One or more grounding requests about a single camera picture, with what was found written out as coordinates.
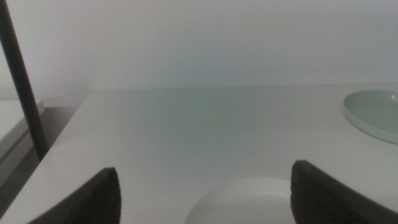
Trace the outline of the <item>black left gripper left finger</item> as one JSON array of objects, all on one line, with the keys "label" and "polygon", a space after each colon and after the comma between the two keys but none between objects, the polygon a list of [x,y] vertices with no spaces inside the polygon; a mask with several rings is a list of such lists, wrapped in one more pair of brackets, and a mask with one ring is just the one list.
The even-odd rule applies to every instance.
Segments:
[{"label": "black left gripper left finger", "polygon": [[121,188],[113,167],[104,168],[31,223],[119,223]]}]

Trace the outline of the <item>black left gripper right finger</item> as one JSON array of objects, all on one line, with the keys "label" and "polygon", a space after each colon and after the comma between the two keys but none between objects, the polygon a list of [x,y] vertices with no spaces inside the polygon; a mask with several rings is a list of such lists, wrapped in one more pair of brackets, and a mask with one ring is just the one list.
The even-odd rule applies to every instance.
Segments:
[{"label": "black left gripper right finger", "polygon": [[361,195],[305,160],[291,173],[296,223],[397,223],[397,212]]}]

